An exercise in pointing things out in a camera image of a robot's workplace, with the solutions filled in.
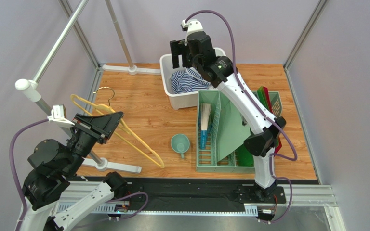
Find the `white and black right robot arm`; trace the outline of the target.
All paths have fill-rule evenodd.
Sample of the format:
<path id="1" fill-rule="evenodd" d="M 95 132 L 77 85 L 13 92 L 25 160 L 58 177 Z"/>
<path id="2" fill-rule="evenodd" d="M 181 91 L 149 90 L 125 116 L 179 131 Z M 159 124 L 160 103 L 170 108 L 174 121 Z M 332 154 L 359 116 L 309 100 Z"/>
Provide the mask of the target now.
<path id="1" fill-rule="evenodd" d="M 271 153 L 276 148 L 286 120 L 275 116 L 261 104 L 248 89 L 231 59 L 216 54 L 211 38 L 205 32 L 195 32 L 183 40 L 172 40 L 170 49 L 173 68 L 195 68 L 204 80 L 234 104 L 246 120 L 251 134 L 243 145 L 253 156 L 256 192 L 262 197 L 269 197 L 277 188 Z"/>

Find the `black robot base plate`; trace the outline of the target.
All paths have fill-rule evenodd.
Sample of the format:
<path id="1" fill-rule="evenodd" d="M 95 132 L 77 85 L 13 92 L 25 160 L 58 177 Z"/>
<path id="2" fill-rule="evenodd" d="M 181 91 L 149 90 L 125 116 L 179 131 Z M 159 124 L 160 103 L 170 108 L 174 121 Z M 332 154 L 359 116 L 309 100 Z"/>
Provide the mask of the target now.
<path id="1" fill-rule="evenodd" d="M 128 178 L 127 190 L 145 192 L 145 211 L 242 212 L 245 204 L 285 205 L 284 189 L 278 187 L 266 200 L 259 200 L 253 180 Z"/>

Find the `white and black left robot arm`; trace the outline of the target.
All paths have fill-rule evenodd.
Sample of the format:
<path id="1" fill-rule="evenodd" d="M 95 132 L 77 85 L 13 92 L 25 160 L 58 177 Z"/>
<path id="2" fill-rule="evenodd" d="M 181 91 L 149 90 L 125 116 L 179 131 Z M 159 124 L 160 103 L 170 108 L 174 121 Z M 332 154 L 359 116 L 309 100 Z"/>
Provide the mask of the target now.
<path id="1" fill-rule="evenodd" d="M 47 119 L 68 129 L 67 144 L 54 139 L 41 141 L 28 158 L 32 170 L 23 185 L 17 185 L 23 208 L 18 231 L 69 231 L 99 205 L 127 194 L 127 182 L 117 172 L 108 173 L 99 185 L 57 215 L 51 211 L 70 186 L 87 155 L 96 144 L 105 144 L 124 116 L 123 112 L 88 116 L 76 114 L 73 120 L 51 114 Z"/>

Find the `yellow velvet hanger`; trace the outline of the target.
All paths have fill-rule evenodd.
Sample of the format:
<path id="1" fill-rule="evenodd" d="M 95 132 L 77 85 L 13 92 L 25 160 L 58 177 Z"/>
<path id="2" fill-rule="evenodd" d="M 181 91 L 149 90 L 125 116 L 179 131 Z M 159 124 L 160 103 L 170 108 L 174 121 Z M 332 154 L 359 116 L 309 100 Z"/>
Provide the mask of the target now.
<path id="1" fill-rule="evenodd" d="M 109 89 L 109 90 L 112 91 L 112 96 L 109 97 L 108 100 L 107 100 L 108 101 L 108 105 L 105 105 L 105 104 L 95 104 L 95 103 L 93 103 L 91 101 L 88 101 L 88 100 L 86 100 L 86 99 L 84 99 L 84 98 L 82 98 L 82 97 L 80 97 L 80 96 L 78 96 L 76 94 L 71 94 L 70 95 L 70 99 L 71 99 L 72 103 L 76 107 L 78 107 L 79 109 L 81 109 L 84 113 L 86 113 L 89 116 L 92 116 L 92 113 L 88 112 L 87 109 L 84 109 L 80 104 L 78 104 L 76 102 L 76 100 L 79 100 L 79 101 L 85 103 L 86 105 L 91 106 L 94 109 L 94 111 L 96 111 L 99 115 L 105 115 L 105 114 L 114 113 L 115 111 L 111 107 L 111 104 L 110 104 L 111 99 L 113 99 L 115 97 L 115 91 L 112 88 L 110 88 L 110 87 L 100 87 L 95 92 L 93 92 L 93 94 L 97 94 L 100 90 L 103 90 L 103 89 Z M 162 158 L 160 157 L 160 155 L 156 151 L 154 151 L 145 141 L 143 141 L 134 131 L 132 131 L 123 119 L 121 119 L 121 121 L 120 121 L 119 129 L 121 129 L 122 131 L 124 131 L 128 135 L 134 137 L 137 141 L 139 141 L 146 149 L 149 150 L 149 152 L 151 154 L 154 155 L 154 157 L 157 159 L 157 161 L 154 160 L 152 157 L 150 157 L 145 152 L 143 152 L 141 149 L 139 149 L 137 146 L 135 146 L 129 140 L 127 140 L 126 138 L 124 138 L 122 135 L 118 134 L 116 131 L 114 131 L 113 134 L 117 135 L 126 144 L 128 144 L 133 149 L 135 149 L 137 152 L 139 152 L 144 157 L 146 157 L 148 160 L 150 160 L 151 162 L 153 162 L 154 164 L 156 164 L 159 168 L 162 168 L 162 169 L 165 168 L 165 164 L 164 164 Z"/>

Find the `blue white striped tank top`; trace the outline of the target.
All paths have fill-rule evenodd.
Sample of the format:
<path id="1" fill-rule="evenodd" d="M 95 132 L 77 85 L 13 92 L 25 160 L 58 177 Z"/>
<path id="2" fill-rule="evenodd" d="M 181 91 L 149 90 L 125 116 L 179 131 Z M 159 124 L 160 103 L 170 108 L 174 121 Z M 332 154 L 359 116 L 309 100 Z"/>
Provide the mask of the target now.
<path id="1" fill-rule="evenodd" d="M 199 90 L 213 89 L 213 85 L 206 81 L 194 68 L 176 71 L 171 75 L 171 86 L 175 94 L 191 93 Z"/>

